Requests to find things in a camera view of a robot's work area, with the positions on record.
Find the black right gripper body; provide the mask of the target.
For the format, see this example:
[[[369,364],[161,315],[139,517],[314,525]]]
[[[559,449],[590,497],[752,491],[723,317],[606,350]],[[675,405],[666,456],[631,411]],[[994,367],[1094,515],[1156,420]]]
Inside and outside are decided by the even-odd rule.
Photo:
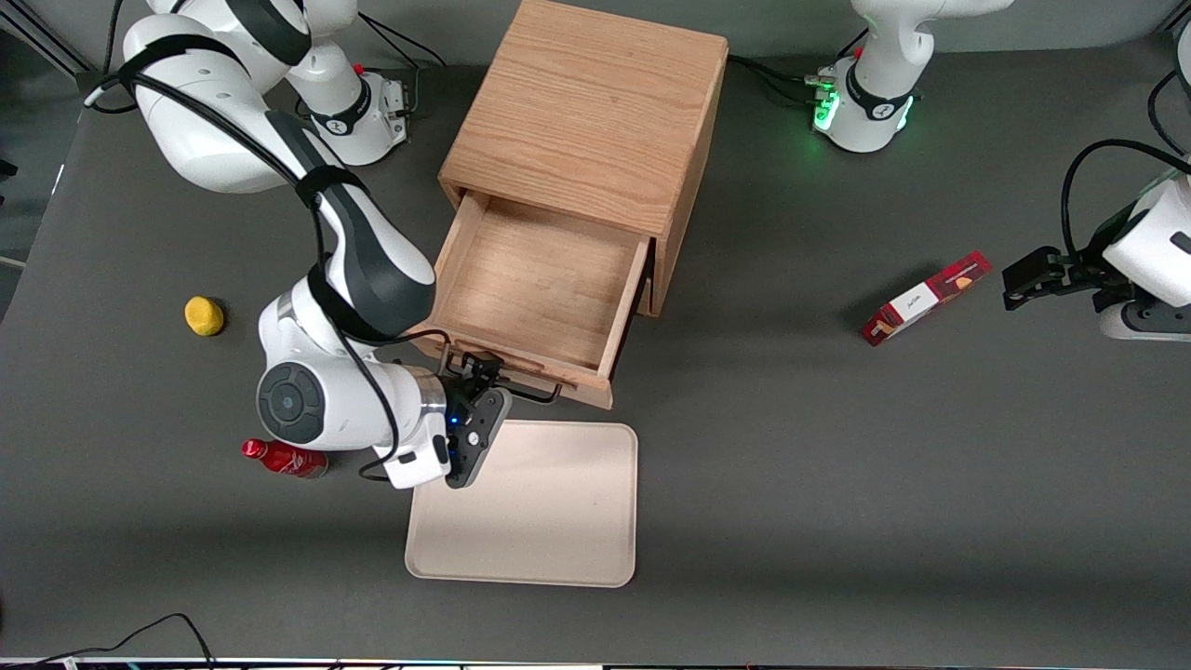
[[[463,372],[439,374],[447,400],[445,419],[453,467],[476,467],[481,444],[481,420],[476,397],[481,390],[463,389]]]

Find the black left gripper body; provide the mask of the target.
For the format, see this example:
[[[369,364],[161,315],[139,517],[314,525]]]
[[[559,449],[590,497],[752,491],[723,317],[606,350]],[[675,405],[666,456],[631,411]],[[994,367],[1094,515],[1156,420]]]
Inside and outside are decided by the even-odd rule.
[[[1089,292],[1089,289],[1098,292],[1098,288],[1104,284],[1131,283],[1131,300],[1136,300],[1137,288],[1134,281],[1111,267],[1104,253],[1106,248],[1114,245],[1125,233],[1130,233],[1143,217],[1145,209],[1139,213],[1135,213],[1134,209],[1120,209],[1114,217],[1106,218],[1097,226],[1086,248],[1077,249],[1070,211],[1061,209],[1061,234],[1064,234],[1064,246],[1067,250],[1068,275],[1075,292]]]

